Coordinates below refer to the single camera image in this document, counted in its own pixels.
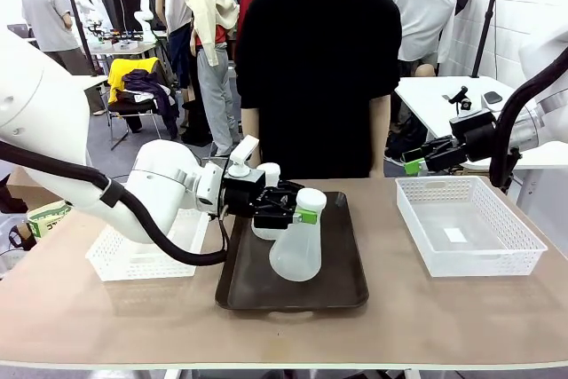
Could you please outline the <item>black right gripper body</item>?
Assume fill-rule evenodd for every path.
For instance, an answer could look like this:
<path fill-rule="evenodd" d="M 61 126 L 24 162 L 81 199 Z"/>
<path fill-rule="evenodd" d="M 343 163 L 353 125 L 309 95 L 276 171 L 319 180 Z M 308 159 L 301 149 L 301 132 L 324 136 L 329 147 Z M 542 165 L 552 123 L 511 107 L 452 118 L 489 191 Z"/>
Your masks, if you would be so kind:
<path fill-rule="evenodd" d="M 452 134 L 470 162 L 482 161 L 493 154 L 496 119 L 491 111 L 478 111 L 450 120 Z"/>

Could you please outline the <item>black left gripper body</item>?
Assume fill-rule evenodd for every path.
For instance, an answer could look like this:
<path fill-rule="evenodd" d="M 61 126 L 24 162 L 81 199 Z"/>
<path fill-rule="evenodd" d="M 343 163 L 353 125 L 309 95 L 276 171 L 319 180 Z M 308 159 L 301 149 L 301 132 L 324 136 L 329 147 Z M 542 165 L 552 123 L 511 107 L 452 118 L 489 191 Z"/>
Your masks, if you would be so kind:
<path fill-rule="evenodd" d="M 265 172 L 251 170 L 245 177 L 234 177 L 229 172 L 221 183 L 221 212 L 237 217 L 252 218 L 259 210 L 275 206 L 266 190 Z"/>

